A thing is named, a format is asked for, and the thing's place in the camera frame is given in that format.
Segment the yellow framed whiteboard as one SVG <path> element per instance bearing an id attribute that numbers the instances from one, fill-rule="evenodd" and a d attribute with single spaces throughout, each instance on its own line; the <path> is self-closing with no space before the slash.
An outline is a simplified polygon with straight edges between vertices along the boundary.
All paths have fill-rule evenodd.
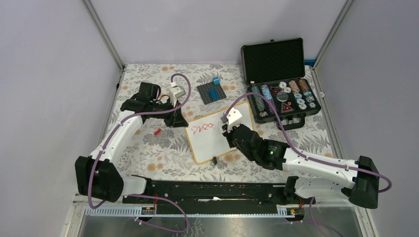
<path id="1" fill-rule="evenodd" d="M 220 118 L 227 109 L 188 121 L 185 131 L 195 163 L 202 164 L 236 150 L 229 147 L 222 135 Z"/>

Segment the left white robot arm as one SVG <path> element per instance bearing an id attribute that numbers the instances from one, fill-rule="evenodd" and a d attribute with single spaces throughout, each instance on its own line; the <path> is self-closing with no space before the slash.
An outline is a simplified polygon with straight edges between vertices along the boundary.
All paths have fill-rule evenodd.
<path id="1" fill-rule="evenodd" d="M 142 203 L 153 198 L 153 190 L 145 178 L 123 177 L 116 167 L 129 140 L 147 119 L 161 119 L 167 127 L 188 126 L 179 108 L 179 98 L 186 94 L 185 89 L 172 82 L 165 102 L 158 99 L 160 92 L 160 86 L 142 82 L 139 91 L 122 103 L 117 120 L 99 146 L 89 156 L 77 158 L 79 194 L 109 202 L 132 194 Z"/>

